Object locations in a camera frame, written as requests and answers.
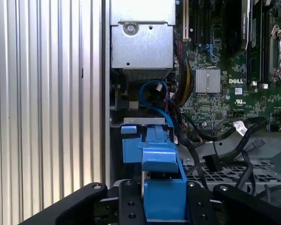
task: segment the dell logo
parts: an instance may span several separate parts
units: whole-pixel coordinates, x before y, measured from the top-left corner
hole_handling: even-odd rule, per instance
[[[242,79],[229,79],[229,83],[237,83],[237,84],[243,84]]]

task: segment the white connector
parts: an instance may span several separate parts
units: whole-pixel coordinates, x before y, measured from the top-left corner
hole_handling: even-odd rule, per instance
[[[160,92],[162,89],[163,89],[163,85],[159,83],[158,86],[156,87],[156,90]]]

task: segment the ridged metal panel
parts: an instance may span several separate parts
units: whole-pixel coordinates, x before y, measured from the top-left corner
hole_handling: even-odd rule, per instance
[[[103,179],[100,22],[100,0],[0,0],[0,225]]]

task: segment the red wire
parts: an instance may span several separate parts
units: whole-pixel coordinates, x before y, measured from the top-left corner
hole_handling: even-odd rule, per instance
[[[169,95],[169,92],[170,92],[170,87],[167,87],[167,90],[166,90],[166,93],[165,93],[165,98],[164,98],[164,101],[166,102],[167,100],[167,97]]]
[[[167,98],[168,98],[169,92],[170,92],[170,87],[167,87],[165,98],[164,98],[164,102],[165,102],[165,106],[166,106],[166,109],[167,109],[168,113],[169,113],[169,110],[168,110]]]

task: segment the yellow wire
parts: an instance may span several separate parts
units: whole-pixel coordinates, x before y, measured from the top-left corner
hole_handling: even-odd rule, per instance
[[[191,78],[191,73],[190,73],[190,68],[188,63],[186,64],[186,88],[185,88],[185,92],[182,98],[182,101],[178,104],[178,107],[182,107],[188,100],[188,92],[189,89],[191,88],[191,82],[192,82],[192,78]]]

